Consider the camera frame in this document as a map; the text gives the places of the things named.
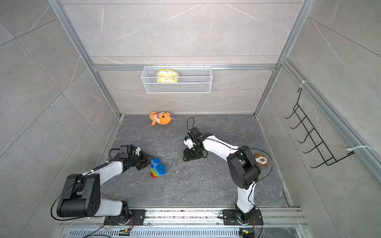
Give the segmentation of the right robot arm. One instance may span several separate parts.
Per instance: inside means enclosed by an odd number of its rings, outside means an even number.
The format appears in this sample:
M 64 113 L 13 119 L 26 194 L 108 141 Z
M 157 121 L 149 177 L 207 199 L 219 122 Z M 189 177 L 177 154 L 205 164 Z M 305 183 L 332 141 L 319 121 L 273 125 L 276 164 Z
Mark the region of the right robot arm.
M 237 186 L 238 199 L 235 205 L 235 211 L 232 215 L 226 215 L 228 219 L 234 219 L 242 225 L 248 225 L 251 222 L 263 224 L 262 220 L 255 221 L 255 217 L 261 218 L 260 210 L 254 203 L 256 184 L 269 176 L 273 171 L 273 159 L 271 156 L 260 149 L 255 149 L 261 153 L 254 154 L 254 148 L 247 146 L 230 145 L 210 133 L 201 133 L 196 127 L 189 127 L 188 135 L 184 138 L 183 161 L 192 161 L 206 158 L 209 152 L 219 156 L 228 164 L 232 181 Z M 262 165 L 261 159 L 271 162 L 269 174 L 260 177 Z

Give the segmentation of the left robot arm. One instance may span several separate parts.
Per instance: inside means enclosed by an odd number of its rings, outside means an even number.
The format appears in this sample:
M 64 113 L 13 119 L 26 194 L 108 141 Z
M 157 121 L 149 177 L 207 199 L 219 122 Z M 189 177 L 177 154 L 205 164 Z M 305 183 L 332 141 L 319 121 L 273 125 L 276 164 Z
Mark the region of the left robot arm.
M 101 198 L 101 185 L 130 168 L 140 171 L 149 167 L 153 159 L 153 156 L 132 144 L 111 148 L 104 164 L 89 172 L 67 177 L 62 193 L 51 206 L 51 217 L 56 221 L 105 217 L 106 225 L 130 222 L 132 214 L 128 203 Z

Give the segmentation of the blue small lego brick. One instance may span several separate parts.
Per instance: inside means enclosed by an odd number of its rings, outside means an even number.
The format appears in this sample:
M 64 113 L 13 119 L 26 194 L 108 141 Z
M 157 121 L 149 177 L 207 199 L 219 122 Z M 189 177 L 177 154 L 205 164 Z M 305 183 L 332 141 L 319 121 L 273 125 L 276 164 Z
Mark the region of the blue small lego brick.
M 153 158 L 152 160 L 151 160 L 151 164 L 153 165 L 153 166 L 156 166 L 156 165 L 158 165 L 158 164 L 160 164 L 161 163 L 161 160 L 159 159 L 159 158 Z

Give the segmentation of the blue lego brick front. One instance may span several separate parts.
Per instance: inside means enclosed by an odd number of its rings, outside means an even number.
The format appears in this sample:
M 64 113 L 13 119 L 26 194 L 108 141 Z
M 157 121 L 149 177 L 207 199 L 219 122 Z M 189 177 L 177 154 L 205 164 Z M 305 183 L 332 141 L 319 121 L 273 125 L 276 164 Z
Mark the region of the blue lego brick front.
M 166 170 L 166 167 L 163 164 L 158 164 L 156 166 L 151 165 L 151 168 L 156 170 Z

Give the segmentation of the light blue lego brick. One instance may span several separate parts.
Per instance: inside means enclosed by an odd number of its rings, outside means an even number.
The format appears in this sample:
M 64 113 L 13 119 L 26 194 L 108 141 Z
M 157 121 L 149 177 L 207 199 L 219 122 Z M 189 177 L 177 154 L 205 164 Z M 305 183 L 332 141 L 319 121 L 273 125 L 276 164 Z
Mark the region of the light blue lego brick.
M 154 169 L 154 171 L 155 171 L 155 173 L 157 174 L 158 177 L 166 174 L 165 170 L 156 170 L 156 169 Z

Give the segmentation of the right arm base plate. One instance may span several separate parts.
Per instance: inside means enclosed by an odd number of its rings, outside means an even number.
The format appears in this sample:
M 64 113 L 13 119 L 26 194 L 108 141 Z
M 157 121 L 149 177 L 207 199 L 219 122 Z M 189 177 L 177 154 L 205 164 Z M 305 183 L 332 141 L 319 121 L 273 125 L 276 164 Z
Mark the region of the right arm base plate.
M 262 213 L 258 208 L 254 208 L 244 214 L 239 209 L 224 209 L 222 215 L 219 216 L 223 220 L 225 226 L 238 225 L 259 225 L 264 224 Z

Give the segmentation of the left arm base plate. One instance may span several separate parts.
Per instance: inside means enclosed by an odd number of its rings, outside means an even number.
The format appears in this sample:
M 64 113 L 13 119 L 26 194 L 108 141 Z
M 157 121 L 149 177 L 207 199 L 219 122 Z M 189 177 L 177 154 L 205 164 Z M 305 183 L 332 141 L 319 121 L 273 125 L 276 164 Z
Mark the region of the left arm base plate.
M 106 216 L 103 224 L 106 226 L 142 226 L 145 215 L 145 209 L 133 209 L 127 213 L 123 212 L 119 216 Z

